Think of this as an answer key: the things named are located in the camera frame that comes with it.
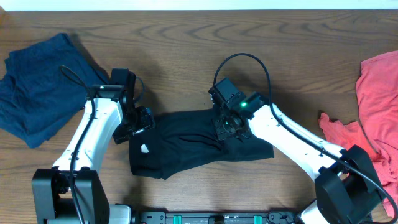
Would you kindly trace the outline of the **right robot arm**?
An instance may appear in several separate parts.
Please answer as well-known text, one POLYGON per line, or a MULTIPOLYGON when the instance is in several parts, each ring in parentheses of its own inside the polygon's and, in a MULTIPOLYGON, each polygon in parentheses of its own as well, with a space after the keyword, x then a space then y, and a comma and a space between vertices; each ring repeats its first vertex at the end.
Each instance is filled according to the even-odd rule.
POLYGON ((366 217, 391 195, 384 190, 364 149, 346 150, 312 134, 288 118, 270 98, 239 90, 209 91, 220 111, 220 139, 253 134, 275 146, 315 184, 315 200, 298 218, 302 223, 366 223, 366 217))

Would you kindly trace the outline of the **black t-shirt with logo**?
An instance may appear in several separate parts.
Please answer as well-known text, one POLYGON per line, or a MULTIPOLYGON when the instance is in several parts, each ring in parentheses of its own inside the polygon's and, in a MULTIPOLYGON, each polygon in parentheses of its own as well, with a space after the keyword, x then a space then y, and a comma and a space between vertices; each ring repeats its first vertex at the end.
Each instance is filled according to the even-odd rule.
POLYGON ((168 179, 214 161, 241 162, 274 157, 273 145, 251 134, 219 140, 213 109, 181 111, 155 117, 153 129, 129 140, 133 175, 168 179))

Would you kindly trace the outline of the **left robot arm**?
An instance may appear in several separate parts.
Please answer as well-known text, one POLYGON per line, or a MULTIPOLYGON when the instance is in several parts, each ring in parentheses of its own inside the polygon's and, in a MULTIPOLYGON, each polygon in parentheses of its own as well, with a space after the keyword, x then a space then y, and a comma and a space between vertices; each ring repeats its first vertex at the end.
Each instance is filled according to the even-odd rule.
POLYGON ((94 85, 81 123, 49 169, 37 169, 32 191, 38 223, 138 223, 132 208, 110 204, 99 172, 110 141, 154 127, 151 110, 137 107, 134 85, 94 85))

